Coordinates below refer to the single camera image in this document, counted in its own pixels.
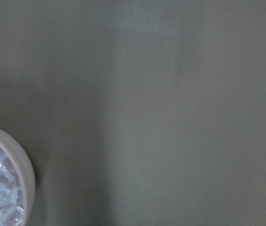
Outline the pink bowl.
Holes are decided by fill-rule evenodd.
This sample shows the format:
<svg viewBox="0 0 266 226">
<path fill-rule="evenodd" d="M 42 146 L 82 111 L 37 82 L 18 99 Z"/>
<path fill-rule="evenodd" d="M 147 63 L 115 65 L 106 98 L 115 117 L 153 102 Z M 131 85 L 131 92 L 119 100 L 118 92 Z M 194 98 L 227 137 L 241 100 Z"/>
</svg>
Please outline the pink bowl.
<svg viewBox="0 0 266 226">
<path fill-rule="evenodd" d="M 24 149 L 2 130 L 0 130 L 0 148 L 10 159 L 20 182 L 24 201 L 24 220 L 21 226 L 25 226 L 35 198 L 36 182 L 33 167 Z"/>
</svg>

